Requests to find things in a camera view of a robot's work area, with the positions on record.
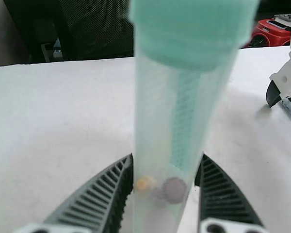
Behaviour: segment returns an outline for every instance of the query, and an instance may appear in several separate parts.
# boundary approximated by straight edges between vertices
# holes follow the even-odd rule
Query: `red toy car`
[[[264,19],[254,28],[252,39],[245,48],[285,46],[290,45],[290,39],[291,27],[274,19]]]

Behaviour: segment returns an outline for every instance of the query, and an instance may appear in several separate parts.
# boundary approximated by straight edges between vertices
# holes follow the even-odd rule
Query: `purple bead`
[[[168,178],[162,185],[164,197],[171,204],[183,202],[186,188],[186,183],[178,177]]]

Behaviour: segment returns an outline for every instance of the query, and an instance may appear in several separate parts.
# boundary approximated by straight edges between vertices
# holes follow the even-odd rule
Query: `plastic tube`
[[[249,38],[256,5],[256,0],[132,2],[135,233],[177,231],[211,114],[238,47]],[[215,23],[225,14],[225,22]]]

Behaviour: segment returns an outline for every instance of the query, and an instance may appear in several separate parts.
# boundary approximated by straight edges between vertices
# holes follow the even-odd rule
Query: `red object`
[[[260,20],[252,32],[252,39],[248,47],[274,47],[289,45],[291,39],[291,31],[281,29],[270,24],[268,21],[273,19]]]

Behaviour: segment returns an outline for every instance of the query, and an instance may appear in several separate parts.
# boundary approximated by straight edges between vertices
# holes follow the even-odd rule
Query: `teal cap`
[[[258,0],[132,0],[135,43],[150,58],[210,70],[250,38]]]

